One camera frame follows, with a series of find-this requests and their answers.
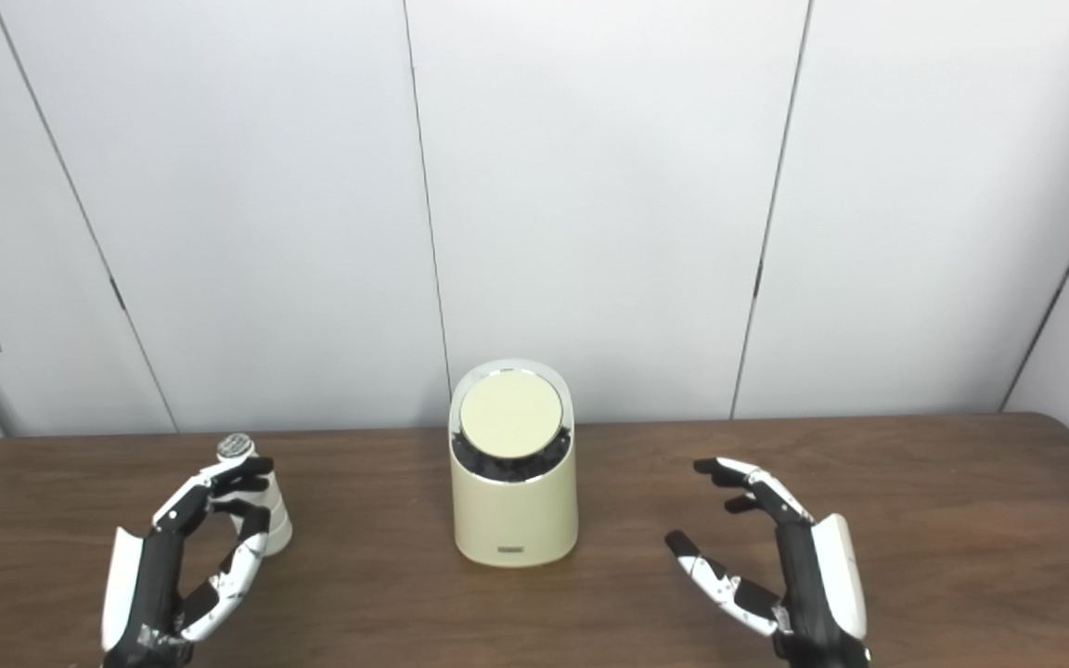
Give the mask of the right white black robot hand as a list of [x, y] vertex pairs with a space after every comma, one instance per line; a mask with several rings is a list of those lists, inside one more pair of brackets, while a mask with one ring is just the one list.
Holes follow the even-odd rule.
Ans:
[[867, 608], [856, 547], [840, 513], [822, 521], [766, 469], [729, 457], [694, 462], [722, 490], [743, 490], [726, 511], [760, 510], [775, 521], [784, 592], [769, 591], [707, 557], [688, 535], [672, 530], [664, 541], [691, 582], [748, 630], [771, 639], [790, 667], [869, 667]]

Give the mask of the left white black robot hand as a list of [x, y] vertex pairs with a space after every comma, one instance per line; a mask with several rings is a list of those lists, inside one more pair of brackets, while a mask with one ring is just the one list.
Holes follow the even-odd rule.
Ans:
[[[145, 535], [118, 528], [100, 619], [103, 667], [186, 667], [249, 593], [270, 545], [272, 508], [245, 499], [272, 487], [275, 461], [247, 456], [191, 475], [154, 512]], [[179, 592], [187, 539], [212, 513], [241, 521], [219, 570]]]

